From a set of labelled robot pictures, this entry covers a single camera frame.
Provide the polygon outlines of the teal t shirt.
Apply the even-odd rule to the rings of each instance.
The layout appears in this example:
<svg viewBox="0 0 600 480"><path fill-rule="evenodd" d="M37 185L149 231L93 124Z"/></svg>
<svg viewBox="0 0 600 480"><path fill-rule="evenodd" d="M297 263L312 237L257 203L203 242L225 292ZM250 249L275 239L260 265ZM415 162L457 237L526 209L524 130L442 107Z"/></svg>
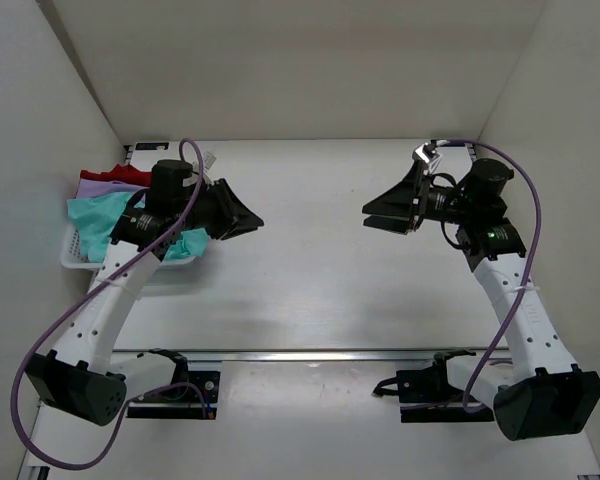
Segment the teal t shirt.
<svg viewBox="0 0 600 480"><path fill-rule="evenodd" d="M130 192L115 192L67 201L68 218L78 231L80 256L83 259L98 264L104 261L110 234L131 197ZM210 237L204 229L183 231L179 240L169 248L165 261L201 257L209 242Z"/></svg>

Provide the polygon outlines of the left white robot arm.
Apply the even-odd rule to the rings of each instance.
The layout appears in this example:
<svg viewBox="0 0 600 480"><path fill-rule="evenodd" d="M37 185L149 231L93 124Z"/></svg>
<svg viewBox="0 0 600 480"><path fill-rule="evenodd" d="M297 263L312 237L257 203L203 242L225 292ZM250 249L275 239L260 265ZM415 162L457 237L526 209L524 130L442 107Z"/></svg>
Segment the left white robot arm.
<svg viewBox="0 0 600 480"><path fill-rule="evenodd" d="M41 400L105 426L132 398L155 389L168 398L183 395L189 373L185 358L175 351L151 349L112 363L122 326L182 231L202 229L214 240L228 240L263 224L225 180L207 182L183 160L158 161L149 188L132 196L111 232L90 288L93 299L78 309L47 354L34 354L26 363L25 373Z"/></svg>

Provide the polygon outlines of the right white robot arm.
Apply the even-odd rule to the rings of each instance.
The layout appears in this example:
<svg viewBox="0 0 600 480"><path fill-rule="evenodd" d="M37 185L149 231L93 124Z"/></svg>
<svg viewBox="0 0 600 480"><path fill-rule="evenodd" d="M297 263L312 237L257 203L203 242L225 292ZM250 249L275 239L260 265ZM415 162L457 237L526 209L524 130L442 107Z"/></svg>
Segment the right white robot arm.
<svg viewBox="0 0 600 480"><path fill-rule="evenodd" d="M478 159L460 181L446 175L438 186L415 161L397 185L363 206L363 224L399 234L425 220L457 226L452 244L504 329L509 365L488 353L439 354L428 376L433 396L447 401L460 393L469 409L481 405L511 441L578 434L600 399L600 377L582 370L564 346L526 270L531 253L501 197L513 176L498 160Z"/></svg>

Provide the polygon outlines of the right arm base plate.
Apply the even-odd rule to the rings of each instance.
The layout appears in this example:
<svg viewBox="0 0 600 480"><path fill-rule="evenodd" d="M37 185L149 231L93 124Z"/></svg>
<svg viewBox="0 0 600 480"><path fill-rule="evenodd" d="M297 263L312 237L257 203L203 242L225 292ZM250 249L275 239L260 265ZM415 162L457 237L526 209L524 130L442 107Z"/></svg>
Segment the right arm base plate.
<svg viewBox="0 0 600 480"><path fill-rule="evenodd" d="M450 386L446 375L434 366L422 370L398 370L381 380L372 391L376 398L395 397L403 424L491 423L493 413L482 408L469 413L461 405L462 391Z"/></svg>

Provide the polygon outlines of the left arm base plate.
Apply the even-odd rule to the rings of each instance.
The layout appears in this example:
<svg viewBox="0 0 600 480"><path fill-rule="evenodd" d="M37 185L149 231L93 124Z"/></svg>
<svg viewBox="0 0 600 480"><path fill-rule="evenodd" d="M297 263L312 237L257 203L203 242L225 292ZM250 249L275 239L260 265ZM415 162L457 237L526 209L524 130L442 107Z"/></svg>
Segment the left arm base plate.
<svg viewBox="0 0 600 480"><path fill-rule="evenodd" d="M190 362L186 382L181 386L153 394L130 404L129 419L166 419L213 421L218 416L221 386L219 362Z"/></svg>

